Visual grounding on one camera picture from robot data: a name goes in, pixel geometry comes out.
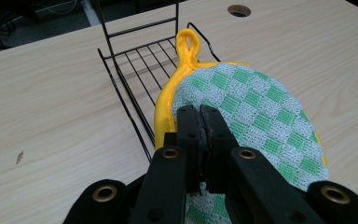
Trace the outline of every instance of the black wire rack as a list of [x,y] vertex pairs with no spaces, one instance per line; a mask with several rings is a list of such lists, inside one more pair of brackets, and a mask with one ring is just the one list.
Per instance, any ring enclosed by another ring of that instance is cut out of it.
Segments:
[[[164,84],[171,77],[171,74],[176,69],[178,64],[178,57],[175,50],[175,37],[178,33],[179,26],[179,0],[175,1],[175,15],[174,17],[154,21],[145,25],[136,26],[124,31],[116,33],[108,33],[105,21],[103,19],[103,13],[99,0],[95,1],[96,12],[103,27],[103,33],[106,39],[107,46],[109,48],[109,56],[103,56],[100,49],[98,49],[99,55],[103,61],[104,67],[108,75],[111,78],[112,84],[116,90],[117,96],[129,117],[131,124],[136,131],[136,134],[140,140],[140,143],[144,149],[145,155],[149,161],[151,161],[151,155],[147,148],[147,144],[141,134],[141,131],[135,121],[134,117],[129,110],[129,106],[126,104],[123,94],[115,81],[115,77],[112,74],[107,61],[112,61],[117,72],[117,77],[120,80],[124,91],[128,95],[132,107],[135,110],[140,122],[145,128],[145,131],[151,141],[151,144],[155,144],[155,135],[153,128],[150,124],[153,124],[153,114],[145,113],[150,112],[152,106],[154,106],[158,98],[159,92],[162,90]],[[164,23],[174,22],[174,34],[172,36],[164,37],[156,41],[149,42],[147,44],[140,45],[138,47],[123,50],[119,53],[114,53],[111,39],[120,35],[130,35],[133,32],[140,31],[149,27],[159,26]],[[202,34],[193,23],[189,22],[187,28],[194,29],[202,39],[206,42],[213,57],[220,62],[218,57],[213,53],[212,46],[205,35]]]

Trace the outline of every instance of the checkered pattern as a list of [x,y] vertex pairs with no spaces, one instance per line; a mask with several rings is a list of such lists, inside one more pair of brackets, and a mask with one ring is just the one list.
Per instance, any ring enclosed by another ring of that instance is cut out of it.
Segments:
[[[278,80],[253,68],[220,63],[198,69],[182,81],[172,104],[175,118],[176,110],[183,105],[218,108],[240,146],[260,150],[293,186],[306,190],[310,183],[327,178],[313,126],[301,104]],[[208,200],[224,208],[215,197],[219,196],[201,197],[204,202],[198,205],[190,198],[189,211],[193,212],[188,215],[197,219],[197,214],[205,211],[202,205],[210,204]],[[191,204],[199,210],[191,210]]]

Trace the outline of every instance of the light wood tabletop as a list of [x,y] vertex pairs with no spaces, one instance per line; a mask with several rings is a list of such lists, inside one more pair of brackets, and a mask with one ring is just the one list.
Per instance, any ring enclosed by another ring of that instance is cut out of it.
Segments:
[[[230,15],[237,4],[251,15]],[[171,14],[173,7],[161,8],[108,28]],[[179,20],[180,28],[195,23],[223,62],[247,62],[280,80],[321,137],[329,179],[358,194],[358,7],[343,0],[189,0]],[[173,32],[150,28],[119,37],[114,48]],[[0,223],[62,223],[88,185],[128,184],[145,173],[148,160],[97,48],[107,55],[100,25],[0,51]],[[201,51],[201,61],[213,60],[206,46]]]

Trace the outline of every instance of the stain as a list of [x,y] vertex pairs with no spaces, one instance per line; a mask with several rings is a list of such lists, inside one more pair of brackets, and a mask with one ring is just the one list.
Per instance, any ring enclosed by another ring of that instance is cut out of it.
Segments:
[[17,156],[16,164],[19,164],[19,163],[21,162],[23,155],[24,155],[24,151],[22,151],[21,153],[19,153],[19,156]]

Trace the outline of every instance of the dish rack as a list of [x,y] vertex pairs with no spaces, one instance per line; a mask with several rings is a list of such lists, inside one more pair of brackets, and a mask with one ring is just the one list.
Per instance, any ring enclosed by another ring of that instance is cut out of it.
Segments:
[[[154,106],[156,105],[158,94],[165,82],[168,81],[168,79],[171,77],[171,74],[173,74],[178,64],[178,57],[176,55],[174,44],[179,26],[179,2],[179,0],[172,1],[172,3],[175,4],[174,17],[170,17],[161,21],[150,22],[145,25],[136,26],[124,31],[109,33],[103,19],[100,2],[99,0],[95,1],[96,12],[103,27],[103,33],[109,48],[110,55],[104,56],[100,49],[98,49],[98,53],[103,61],[103,65],[108,75],[111,78],[117,96],[131,121],[134,131],[136,131],[145,155],[149,161],[151,161],[152,157],[137,122],[142,123],[142,126],[144,127],[151,144],[154,145],[155,135],[152,126],[150,125],[153,123],[153,116],[150,116],[150,108],[152,108],[152,112],[154,112]],[[112,38],[118,37],[120,35],[130,35],[133,32],[147,29],[153,26],[159,26],[168,22],[174,22],[174,34],[172,36],[164,37],[147,44],[122,50],[121,52],[113,51],[111,42]],[[187,24],[187,28],[190,27],[201,36],[201,38],[208,45],[212,56],[218,62],[220,62],[219,58],[214,54],[212,45],[206,36],[191,22]],[[120,80],[122,88],[118,86],[119,83],[116,82],[114,74],[112,74],[111,69],[107,63],[108,61],[113,62],[113,66],[117,72],[115,75],[117,75],[118,79]],[[137,88],[135,90],[134,83],[137,83],[137,87],[139,87],[140,83],[142,88]],[[123,98],[123,89],[131,101],[130,106],[126,104]],[[132,115],[133,112],[131,113],[129,107],[133,108],[132,111],[135,111],[137,118],[134,118]]]

